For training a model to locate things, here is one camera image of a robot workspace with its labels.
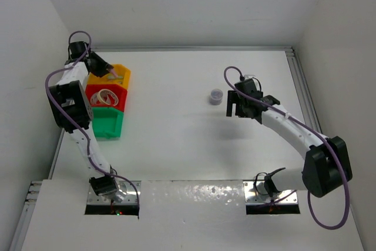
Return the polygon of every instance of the rectangular slot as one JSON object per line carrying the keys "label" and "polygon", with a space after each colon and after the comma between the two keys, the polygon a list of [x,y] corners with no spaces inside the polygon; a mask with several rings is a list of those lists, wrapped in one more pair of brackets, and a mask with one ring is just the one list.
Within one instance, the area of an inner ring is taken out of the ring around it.
{"label": "rectangular slot", "polygon": [[[132,183],[136,186],[138,195],[140,196],[141,182]],[[111,203],[109,199],[95,195],[90,186],[85,215],[138,216],[139,206],[134,188],[125,181],[120,181],[118,184],[119,190],[125,195],[121,203]]]}
{"label": "rectangular slot", "polygon": [[253,180],[243,182],[247,215],[300,214],[296,192],[288,196],[292,190],[282,191],[277,198],[274,198],[275,201],[283,198],[282,201],[266,205],[266,203],[270,202],[270,197],[259,195],[254,188],[254,185],[258,186],[262,183],[263,180],[258,180],[256,183]]}

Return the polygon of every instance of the plastic bin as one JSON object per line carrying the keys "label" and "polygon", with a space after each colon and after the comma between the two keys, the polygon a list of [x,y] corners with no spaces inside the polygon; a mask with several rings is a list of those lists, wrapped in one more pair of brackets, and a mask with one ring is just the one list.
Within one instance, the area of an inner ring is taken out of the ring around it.
{"label": "plastic bin", "polygon": [[[101,104],[99,101],[97,103],[92,103],[92,96],[96,95],[101,89],[109,89],[110,91],[112,91],[119,100],[117,105]],[[113,107],[122,112],[124,112],[125,110],[125,103],[128,91],[120,85],[114,83],[110,85],[87,85],[85,93],[92,107]]]}
{"label": "plastic bin", "polygon": [[93,131],[97,138],[119,138],[124,113],[111,107],[93,107]]}
{"label": "plastic bin", "polygon": [[93,75],[92,73],[89,75],[88,85],[120,85],[121,87],[128,89],[129,85],[129,78],[130,78],[130,69],[125,68],[123,65],[114,64],[113,65],[115,72],[120,78],[114,78],[111,73],[98,78],[97,76]]}

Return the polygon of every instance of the white wall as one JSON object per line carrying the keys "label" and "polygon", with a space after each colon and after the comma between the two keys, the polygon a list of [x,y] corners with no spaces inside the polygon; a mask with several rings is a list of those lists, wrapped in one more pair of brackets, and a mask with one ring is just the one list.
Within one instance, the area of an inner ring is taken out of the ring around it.
{"label": "white wall", "polygon": [[347,143],[355,218],[375,250],[376,0],[320,0],[298,54],[324,133]]}
{"label": "white wall", "polygon": [[44,79],[66,60],[68,30],[50,0],[0,0],[0,250],[31,180],[48,176],[58,127]]}
{"label": "white wall", "polygon": [[96,46],[291,45],[317,0],[51,0]]}

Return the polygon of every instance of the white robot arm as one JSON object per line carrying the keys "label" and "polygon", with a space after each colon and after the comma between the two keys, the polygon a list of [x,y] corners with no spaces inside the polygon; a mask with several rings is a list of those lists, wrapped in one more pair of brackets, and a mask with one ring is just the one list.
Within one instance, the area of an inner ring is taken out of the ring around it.
{"label": "white robot arm", "polygon": [[[65,63],[66,71],[56,85],[48,88],[51,94],[49,102],[57,125],[70,134],[84,157],[90,170],[90,184],[93,191],[97,195],[116,200],[119,196],[118,184],[94,136],[93,112],[82,87],[89,73],[101,77],[109,73],[113,66],[90,49],[82,61],[77,62],[77,58],[86,53],[86,49],[85,42],[69,44],[70,59]],[[61,109],[58,109],[56,104],[68,114],[68,117],[62,113]]]}
{"label": "white robot arm", "polygon": [[[240,118],[252,118],[260,124],[272,129],[285,139],[304,159],[302,169],[280,168],[268,173],[264,178],[264,190],[270,197],[287,190],[308,190],[316,197],[323,197],[327,193],[343,184],[338,167],[329,154],[323,141],[312,134],[305,127],[293,122],[291,115],[271,95],[263,96],[257,79],[240,76],[240,82],[235,84],[235,89],[251,98],[246,99],[237,91],[229,91],[227,97],[227,116],[232,116],[233,104],[236,105],[235,115]],[[272,106],[275,110],[269,109],[266,105]],[[325,139],[332,147],[342,168],[347,181],[353,177],[350,161],[348,158],[345,142],[338,136]]]}

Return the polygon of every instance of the white tabletop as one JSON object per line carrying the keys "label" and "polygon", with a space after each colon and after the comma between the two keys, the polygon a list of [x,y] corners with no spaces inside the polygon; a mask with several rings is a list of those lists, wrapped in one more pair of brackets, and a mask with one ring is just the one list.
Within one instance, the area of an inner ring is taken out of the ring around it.
{"label": "white tabletop", "polygon": [[[303,119],[284,52],[100,56],[132,71],[122,137],[99,145],[121,175],[143,181],[140,220],[84,215],[88,173],[65,135],[23,251],[362,250],[352,213],[340,230],[324,230],[311,218],[306,192],[298,192],[299,215],[246,215],[242,179],[283,166],[298,168],[303,160],[256,121],[225,117],[227,95],[220,106],[209,105],[207,96],[214,88],[227,92],[223,69],[235,65],[257,75],[265,95],[274,95]],[[231,72],[230,79],[236,82],[237,74]],[[313,199],[318,218],[326,225],[338,223],[343,199],[342,188]]]}
{"label": "white tabletop", "polygon": [[[299,154],[251,119],[226,117],[229,65],[256,75],[271,94],[303,120],[283,51],[100,53],[132,71],[120,140],[99,146],[119,174],[133,180],[251,179],[280,167],[302,168]],[[232,82],[239,81],[229,71]],[[219,106],[210,91],[224,92]],[[53,179],[88,177],[75,143],[65,134]]]}

